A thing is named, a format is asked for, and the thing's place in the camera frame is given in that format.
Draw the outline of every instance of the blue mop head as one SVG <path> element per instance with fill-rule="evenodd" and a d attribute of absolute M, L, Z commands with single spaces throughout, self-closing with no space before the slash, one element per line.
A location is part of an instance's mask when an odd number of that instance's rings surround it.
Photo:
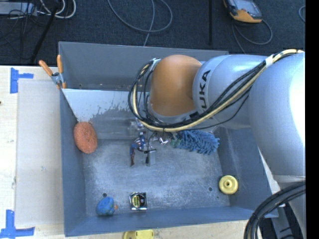
<path fill-rule="evenodd" d="M 216 152 L 219 138 L 214 134 L 202 130 L 180 131 L 170 144 L 174 148 L 189 149 L 204 155 L 210 155 Z"/>

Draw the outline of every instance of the blue foam toy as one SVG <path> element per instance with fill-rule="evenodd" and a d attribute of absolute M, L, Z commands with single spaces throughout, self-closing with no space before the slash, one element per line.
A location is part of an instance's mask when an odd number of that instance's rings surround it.
<path fill-rule="evenodd" d="M 116 205 L 112 197 L 103 198 L 96 207 L 96 213 L 101 216 L 112 215 L 115 212 Z"/>
<path fill-rule="evenodd" d="M 170 142 L 171 146 L 180 149 L 189 149 L 204 155 L 215 153 L 219 146 L 219 138 L 213 133 L 202 130 L 185 130 L 178 132 L 175 139 Z"/>

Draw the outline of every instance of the yellow cable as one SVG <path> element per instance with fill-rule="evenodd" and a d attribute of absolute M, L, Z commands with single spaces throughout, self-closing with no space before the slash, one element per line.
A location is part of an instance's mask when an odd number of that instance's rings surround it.
<path fill-rule="evenodd" d="M 296 54 L 296 53 L 301 53 L 303 51 L 300 50 L 295 50 L 295 49 L 289 49 L 289 50 L 284 50 L 281 53 L 277 54 L 275 57 L 273 57 L 273 63 L 277 62 L 279 59 L 281 59 L 283 56 L 287 55 L 287 54 Z M 234 96 L 232 96 L 229 100 L 227 100 L 225 103 L 223 103 L 222 105 L 220 105 L 219 107 L 217 107 L 216 109 L 212 110 L 210 113 L 206 114 L 205 116 L 201 117 L 200 119 L 188 124 L 188 125 L 183 125 L 183 126 L 178 126 L 178 127 L 170 127 L 170 128 L 163 128 L 163 127 L 158 127 L 158 126 L 153 126 L 153 125 L 149 125 L 146 122 L 142 121 L 139 119 L 140 123 L 143 124 L 146 128 L 153 130 L 153 131 L 164 131 L 164 132 L 176 132 L 176 131 L 182 131 L 182 130 L 186 130 L 190 127 L 196 126 L 200 123 L 202 123 L 203 121 L 205 121 L 206 119 L 214 116 L 215 114 L 217 114 L 218 112 L 220 112 L 221 110 L 223 110 L 224 108 L 226 108 L 233 100 L 235 100 L 237 97 L 239 97 L 244 91 L 246 91 L 249 87 L 252 86 L 252 84 L 255 82 L 255 80 L 258 78 L 258 76 L 266 69 L 267 67 L 264 66 L 252 79 L 250 79 L 237 93 L 234 94 Z M 135 112 L 135 114 L 140 115 L 137 109 L 137 104 L 136 104 L 136 85 L 134 85 L 133 87 L 133 110 Z"/>

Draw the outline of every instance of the bin floor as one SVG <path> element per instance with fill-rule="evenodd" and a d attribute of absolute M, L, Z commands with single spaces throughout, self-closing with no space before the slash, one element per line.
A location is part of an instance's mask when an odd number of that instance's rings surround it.
<path fill-rule="evenodd" d="M 217 153 L 203 155 L 153 142 L 156 162 L 146 166 L 144 153 L 136 150 L 131 167 L 130 145 L 127 140 L 99 140 L 94 153 L 83 154 L 87 215 L 96 215 L 104 193 L 114 198 L 118 214 L 136 212 L 130 208 L 132 192 L 146 192 L 148 210 L 230 205 L 218 188 L 223 174 Z"/>

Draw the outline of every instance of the yellow roll of tape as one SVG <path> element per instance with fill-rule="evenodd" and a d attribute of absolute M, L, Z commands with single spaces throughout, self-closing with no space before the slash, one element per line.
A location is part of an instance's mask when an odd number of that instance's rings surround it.
<path fill-rule="evenodd" d="M 232 195 L 238 189 L 238 181 L 231 175 L 225 175 L 219 181 L 219 189 L 224 194 Z"/>

